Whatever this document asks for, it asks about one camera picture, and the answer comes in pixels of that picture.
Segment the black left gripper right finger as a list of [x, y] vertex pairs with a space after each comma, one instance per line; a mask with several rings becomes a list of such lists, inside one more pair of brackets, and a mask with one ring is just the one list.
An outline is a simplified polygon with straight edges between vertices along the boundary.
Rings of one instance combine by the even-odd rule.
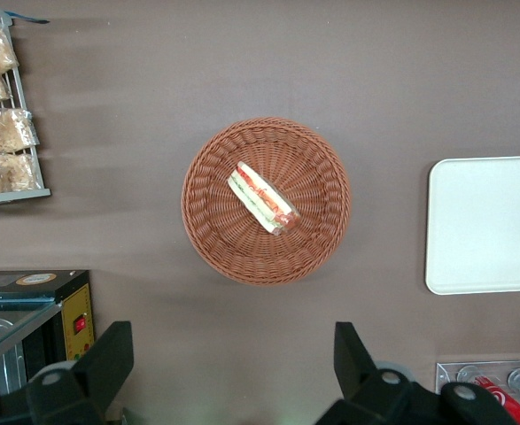
[[338, 322], [334, 371], [342, 392], [319, 424], [436, 424], [437, 396], [401, 372], [379, 368], [354, 326]]

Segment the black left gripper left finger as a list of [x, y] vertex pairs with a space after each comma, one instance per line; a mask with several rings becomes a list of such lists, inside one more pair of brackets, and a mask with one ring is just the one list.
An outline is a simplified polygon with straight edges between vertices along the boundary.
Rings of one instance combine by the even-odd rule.
[[134, 366], [132, 326], [114, 322], [71, 367], [49, 366], [26, 387], [34, 424], [104, 424]]

